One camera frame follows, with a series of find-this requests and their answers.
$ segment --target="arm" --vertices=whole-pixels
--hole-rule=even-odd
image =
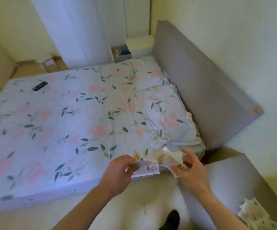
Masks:
[[[123,155],[110,162],[100,183],[92,189],[82,201],[75,206],[52,229],[86,230],[96,216],[115,196],[121,194],[131,182],[132,174],[137,170],[131,167],[125,172],[135,159],[129,155]]]
[[[179,175],[182,183],[190,193],[206,210],[215,227],[219,230],[248,230],[247,226],[229,211],[212,193],[207,170],[199,161],[198,157],[188,150],[181,149],[181,151],[189,156],[183,159],[183,163],[191,168],[191,170],[183,171],[176,166],[173,170]]]

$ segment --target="gray upholstered headboard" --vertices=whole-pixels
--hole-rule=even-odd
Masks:
[[[207,149],[218,148],[262,109],[170,22],[158,21],[152,54],[177,86]]]

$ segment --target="hand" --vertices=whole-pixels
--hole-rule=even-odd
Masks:
[[[102,187],[104,190],[108,190],[110,198],[124,192],[126,187],[130,184],[131,176],[138,168],[130,167],[127,172],[126,168],[133,162],[135,162],[133,157],[122,155],[109,163],[98,186]]]
[[[187,158],[183,159],[183,163],[191,170],[183,171],[173,166],[174,172],[179,175],[182,183],[195,198],[199,199],[204,195],[212,194],[206,168],[193,152],[184,148],[181,151],[188,155]]]

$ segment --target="floral bedsheet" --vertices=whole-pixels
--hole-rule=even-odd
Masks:
[[[178,109],[140,94],[167,84],[154,57],[9,80],[0,93],[0,203],[100,178],[114,158],[148,157],[176,138],[170,129],[187,124]]]

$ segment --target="shoe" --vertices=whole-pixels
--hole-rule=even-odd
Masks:
[[[165,224],[169,224],[173,226],[175,229],[177,229],[179,227],[179,223],[180,223],[179,213],[176,210],[172,210],[168,214]]]

